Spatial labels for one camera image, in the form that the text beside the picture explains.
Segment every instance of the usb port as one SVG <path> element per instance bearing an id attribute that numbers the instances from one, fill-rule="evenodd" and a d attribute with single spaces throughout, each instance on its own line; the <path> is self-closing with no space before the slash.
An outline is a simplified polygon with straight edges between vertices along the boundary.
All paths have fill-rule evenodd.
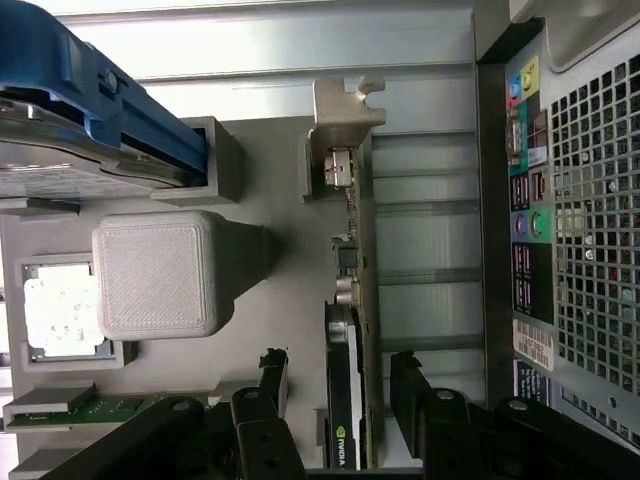
<path id="1" fill-rule="evenodd" d="M 531 308 L 531 283 L 524 280 L 524 308 Z"/>
<path id="2" fill-rule="evenodd" d="M 511 179 L 511 206 L 516 208 L 522 203 L 522 191 L 520 189 L 520 179 L 518 177 Z"/>
<path id="3" fill-rule="evenodd" d="M 522 206 L 524 206 L 529 203 L 529 178 L 520 177 L 520 183 L 522 184 Z"/>
<path id="4" fill-rule="evenodd" d="M 513 263 L 515 263 L 515 271 L 516 273 L 522 272 L 522 247 L 516 246 L 515 252 L 513 255 Z"/>
<path id="5" fill-rule="evenodd" d="M 542 172 L 534 173 L 531 177 L 533 181 L 533 201 L 539 202 L 544 199 L 544 193 L 547 189 L 547 185 Z"/>
<path id="6" fill-rule="evenodd" d="M 531 249 L 522 247 L 522 254 L 524 257 L 524 273 L 531 273 Z"/>
<path id="7" fill-rule="evenodd" d="M 524 290 L 523 290 L 523 284 L 522 284 L 522 280 L 520 280 L 519 278 L 516 279 L 516 298 L 515 298 L 515 302 L 516 302 L 516 307 L 524 307 Z"/>

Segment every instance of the perforated metal mesh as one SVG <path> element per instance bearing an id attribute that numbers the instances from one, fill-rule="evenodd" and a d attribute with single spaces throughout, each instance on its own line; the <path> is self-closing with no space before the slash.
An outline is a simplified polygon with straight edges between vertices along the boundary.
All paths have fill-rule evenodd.
<path id="1" fill-rule="evenodd" d="M 559 355 L 640 395 L 640 55 L 551 115 Z"/>
<path id="2" fill-rule="evenodd" d="M 632 432 L 629 428 L 609 417 L 606 413 L 598 410 L 590 403 L 564 389 L 562 390 L 562 398 L 582 410 L 594 420 L 597 420 L 600 424 L 607 427 L 610 431 L 622 437 L 627 442 L 632 443 L 636 447 L 640 447 L 640 434 Z"/>

